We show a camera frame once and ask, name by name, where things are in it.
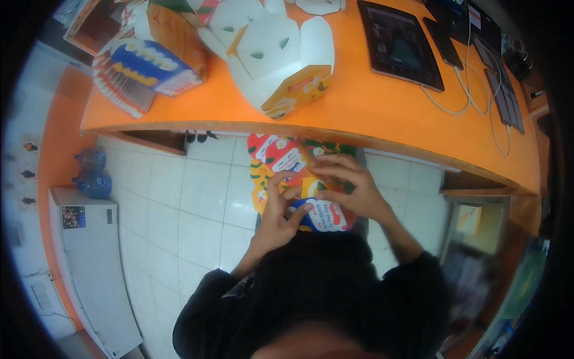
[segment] sticker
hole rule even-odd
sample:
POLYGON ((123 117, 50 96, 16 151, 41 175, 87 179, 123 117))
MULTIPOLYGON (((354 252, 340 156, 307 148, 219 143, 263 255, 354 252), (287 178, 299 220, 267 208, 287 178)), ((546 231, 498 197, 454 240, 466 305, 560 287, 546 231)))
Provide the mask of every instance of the sticker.
POLYGON ((476 26, 479 30, 480 28, 480 12, 476 10, 474 7, 468 5, 468 12, 470 16, 470 23, 476 26))
POLYGON ((86 228, 86 208, 63 206, 62 225, 64 229, 86 228))

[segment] finger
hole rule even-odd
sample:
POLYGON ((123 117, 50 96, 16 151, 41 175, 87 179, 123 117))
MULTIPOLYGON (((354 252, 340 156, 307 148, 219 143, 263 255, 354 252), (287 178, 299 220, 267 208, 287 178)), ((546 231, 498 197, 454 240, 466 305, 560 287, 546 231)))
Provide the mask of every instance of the finger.
POLYGON ((350 195, 346 195, 341 192, 335 192, 332 190, 322 190, 315 194, 314 196, 316 199, 326 199, 330 200, 331 202, 338 203, 342 206, 345 206, 349 200, 351 199, 350 195))
POLYGON ((360 169, 360 166, 357 164, 355 159, 350 155, 320 155, 315 156, 315 159, 319 161, 328 161, 340 164, 341 166, 351 168, 351 169, 360 169))
POLYGON ((301 190, 302 189, 303 189, 302 185, 289 187, 289 188, 286 188, 285 191, 283 191, 281 193, 281 196, 285 200, 291 200, 291 199, 295 198, 296 196, 301 197, 301 190))
POLYGON ((353 169, 341 166, 327 166, 321 168, 313 168, 311 172, 323 176, 334 176, 340 179, 347 180, 354 185, 358 185, 361 179, 361 173, 353 169))
POLYGON ((279 171, 267 181, 267 197, 268 200, 279 199, 279 189, 277 186, 286 178, 297 176, 297 172, 279 171))
POLYGON ((293 212, 291 218, 289 218, 289 220, 287 221, 287 224, 291 227, 297 228, 299 226, 299 223, 301 223, 303 217, 305 217, 305 214, 309 213, 309 211, 311 211, 312 209, 313 205, 310 203, 306 203, 302 206, 299 206, 299 208, 297 208, 295 212, 293 212))

